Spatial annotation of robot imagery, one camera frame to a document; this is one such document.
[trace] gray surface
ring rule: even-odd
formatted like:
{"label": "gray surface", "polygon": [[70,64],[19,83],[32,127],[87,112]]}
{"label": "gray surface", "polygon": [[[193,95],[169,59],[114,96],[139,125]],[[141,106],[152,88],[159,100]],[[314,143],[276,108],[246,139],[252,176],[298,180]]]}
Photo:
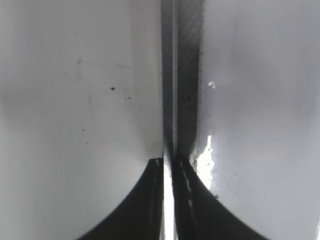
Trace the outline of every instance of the gray surface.
{"label": "gray surface", "polygon": [[319,9],[312,0],[205,3],[197,171],[272,240],[320,238]]}
{"label": "gray surface", "polygon": [[0,2],[1,239],[78,238],[162,155],[159,21],[156,0]]}

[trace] dark curved edge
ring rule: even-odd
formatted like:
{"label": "dark curved edge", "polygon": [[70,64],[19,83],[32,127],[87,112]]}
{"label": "dark curved edge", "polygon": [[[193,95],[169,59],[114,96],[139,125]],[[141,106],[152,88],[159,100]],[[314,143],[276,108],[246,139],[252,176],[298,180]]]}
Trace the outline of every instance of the dark curved edge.
{"label": "dark curved edge", "polygon": [[163,159],[150,159],[123,202],[78,240],[159,240],[163,179]]}
{"label": "dark curved edge", "polygon": [[177,157],[172,164],[172,175],[179,240],[267,240],[230,213],[207,190],[187,158]]}

